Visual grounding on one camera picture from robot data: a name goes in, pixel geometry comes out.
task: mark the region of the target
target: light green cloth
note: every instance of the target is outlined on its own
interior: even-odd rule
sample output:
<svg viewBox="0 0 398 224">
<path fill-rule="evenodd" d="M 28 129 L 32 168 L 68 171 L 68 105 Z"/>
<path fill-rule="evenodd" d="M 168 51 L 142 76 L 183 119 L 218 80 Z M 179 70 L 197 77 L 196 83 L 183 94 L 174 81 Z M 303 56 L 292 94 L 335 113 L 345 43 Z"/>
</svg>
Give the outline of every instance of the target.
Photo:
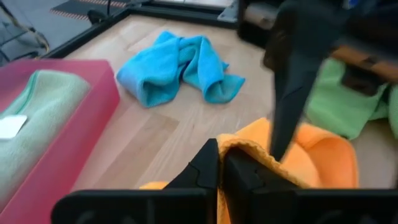
<svg viewBox="0 0 398 224">
<path fill-rule="evenodd" d="M 0 118 L 27 116 L 16 137 L 0 140 L 0 212 L 89 89 L 90 85 L 77 75 L 36 71 L 24 91 L 0 114 Z"/>
<path fill-rule="evenodd" d="M 307 118 L 312 124 L 333 133 L 354 139 L 369 120 L 389 118 L 398 138 L 398 87 L 391 88 L 389 103 L 381 100 L 387 85 L 368 97 L 341 84 L 345 63 L 328 59 L 322 66 L 307 104 Z"/>
</svg>

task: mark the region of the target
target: cloth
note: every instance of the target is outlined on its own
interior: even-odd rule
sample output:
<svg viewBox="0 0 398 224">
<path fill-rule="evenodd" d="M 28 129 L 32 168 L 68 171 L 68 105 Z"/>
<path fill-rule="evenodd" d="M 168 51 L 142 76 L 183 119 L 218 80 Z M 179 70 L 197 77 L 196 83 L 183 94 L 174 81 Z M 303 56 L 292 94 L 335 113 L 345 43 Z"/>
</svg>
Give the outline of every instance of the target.
<svg viewBox="0 0 398 224">
<path fill-rule="evenodd" d="M 328 59 L 324 63 L 307 104 L 311 123 L 351 140 L 369 120 L 389 118 L 398 138 L 398 86 L 391 88 L 385 104 L 381 98 L 387 85 L 381 85 L 374 96 L 365 96 L 341 84 L 344 73 L 344 62 Z"/>
<path fill-rule="evenodd" d="M 22 93 L 0 114 L 0 118 L 11 114 L 27 116 L 16 137 L 0 141 L 0 211 L 89 89 L 90 85 L 76 75 L 39 70 L 30 76 Z"/>
<path fill-rule="evenodd" d="M 116 79 L 147 108 L 173 100 L 180 79 L 201 90 L 205 101 L 227 103 L 244 83 L 244 78 L 225 74 L 227 67 L 206 37 L 165 31 L 152 47 L 128 60 Z"/>
<path fill-rule="evenodd" d="M 261 118 L 236 134 L 217 137 L 221 162 L 233 147 L 244 150 L 261 164 L 302 188 L 358 188 L 358 168 L 351 144 L 328 131 L 302 124 L 286 155 L 279 163 L 269 155 L 271 124 Z M 162 189 L 166 182 L 151 182 L 141 189 Z M 218 193 L 218 223 L 229 224 L 222 191 Z"/>
</svg>

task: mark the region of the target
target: pink container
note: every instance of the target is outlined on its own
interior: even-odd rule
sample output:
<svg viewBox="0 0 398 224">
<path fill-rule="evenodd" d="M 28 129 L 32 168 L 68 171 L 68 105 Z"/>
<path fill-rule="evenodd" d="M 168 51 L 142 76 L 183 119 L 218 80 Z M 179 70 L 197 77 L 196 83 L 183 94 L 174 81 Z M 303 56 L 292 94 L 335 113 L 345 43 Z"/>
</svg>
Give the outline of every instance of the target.
<svg viewBox="0 0 398 224">
<path fill-rule="evenodd" d="M 105 60 L 20 60 L 0 68 L 0 111 L 24 89 L 35 70 L 77 74 L 91 90 L 0 213 L 0 224 L 48 224 L 52 207 L 70 192 L 119 103 Z"/>
</svg>

